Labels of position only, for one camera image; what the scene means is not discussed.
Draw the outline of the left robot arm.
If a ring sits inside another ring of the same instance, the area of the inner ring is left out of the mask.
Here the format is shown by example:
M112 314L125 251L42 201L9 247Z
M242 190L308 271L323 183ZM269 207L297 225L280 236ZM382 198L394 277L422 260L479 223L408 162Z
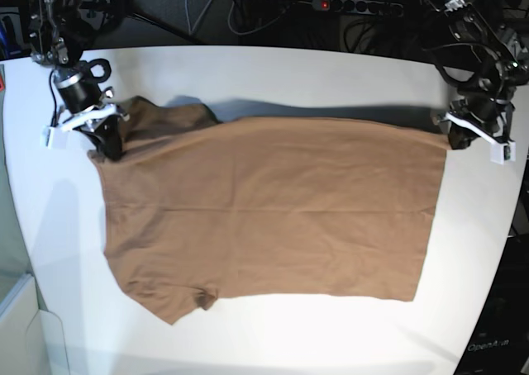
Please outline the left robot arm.
M489 21L479 10L477 0L428 0L444 15L453 37L451 43L426 50L465 47L477 61L476 70L466 80L452 77L436 60L434 65L443 80L454 88L458 99L447 111L432 114L437 125L447 127L453 150L464 150L482 138L496 163L512 161L516 143L511 137L515 107L512 98L517 88L528 83L528 47L512 28L502 21Z

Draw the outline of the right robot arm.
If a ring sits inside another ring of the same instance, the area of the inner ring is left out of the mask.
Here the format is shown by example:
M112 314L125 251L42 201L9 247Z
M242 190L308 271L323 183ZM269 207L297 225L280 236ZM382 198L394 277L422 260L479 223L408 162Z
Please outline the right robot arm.
M82 60L92 27L82 19L82 0L28 0L31 59L50 69L54 101L43 145L63 148L67 134L86 136L102 156L118 161L123 155L119 131L128 114L114 101L112 87L101 88L112 73L106 59Z

